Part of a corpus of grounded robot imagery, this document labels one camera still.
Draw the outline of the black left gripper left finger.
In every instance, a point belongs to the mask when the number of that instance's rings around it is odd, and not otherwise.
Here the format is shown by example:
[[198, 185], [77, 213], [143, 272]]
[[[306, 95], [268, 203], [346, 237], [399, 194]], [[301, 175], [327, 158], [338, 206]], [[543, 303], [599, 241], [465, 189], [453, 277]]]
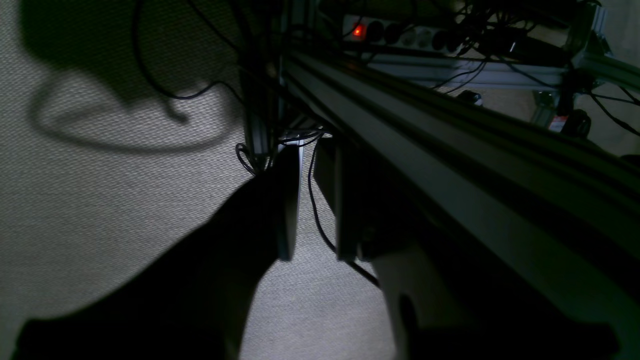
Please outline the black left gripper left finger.
[[258, 285], [297, 238], [300, 151], [286, 146], [206, 223], [119, 289], [23, 326], [14, 360], [237, 360]]

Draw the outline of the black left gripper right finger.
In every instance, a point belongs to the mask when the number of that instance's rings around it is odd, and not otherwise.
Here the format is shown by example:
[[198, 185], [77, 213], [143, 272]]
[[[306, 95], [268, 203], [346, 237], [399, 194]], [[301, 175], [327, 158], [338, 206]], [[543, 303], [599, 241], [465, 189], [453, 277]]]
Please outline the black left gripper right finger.
[[563, 314], [484, 244], [425, 214], [395, 184], [363, 186], [347, 146], [313, 152], [313, 177], [336, 217], [338, 259], [369, 262], [398, 360], [611, 360], [612, 326]]

